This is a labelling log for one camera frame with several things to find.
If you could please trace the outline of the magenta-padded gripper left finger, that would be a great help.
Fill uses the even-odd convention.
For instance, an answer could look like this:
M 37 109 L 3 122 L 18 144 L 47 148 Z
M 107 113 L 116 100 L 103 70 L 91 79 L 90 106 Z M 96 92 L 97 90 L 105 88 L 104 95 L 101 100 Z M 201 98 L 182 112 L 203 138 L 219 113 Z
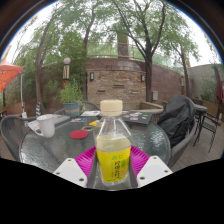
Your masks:
M 91 187 L 94 183 L 91 176 L 96 165 L 95 152 L 95 148 L 91 147 L 76 158 L 67 158 L 53 174 L 80 187 Z

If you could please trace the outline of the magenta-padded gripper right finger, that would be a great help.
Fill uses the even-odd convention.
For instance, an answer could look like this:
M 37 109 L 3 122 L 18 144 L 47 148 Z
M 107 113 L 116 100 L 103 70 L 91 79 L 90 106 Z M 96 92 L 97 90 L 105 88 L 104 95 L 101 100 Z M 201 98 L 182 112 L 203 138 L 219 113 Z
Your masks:
M 133 189 L 146 186 L 170 174 L 172 171 L 158 156 L 148 156 L 140 149 L 131 147 L 129 175 Z

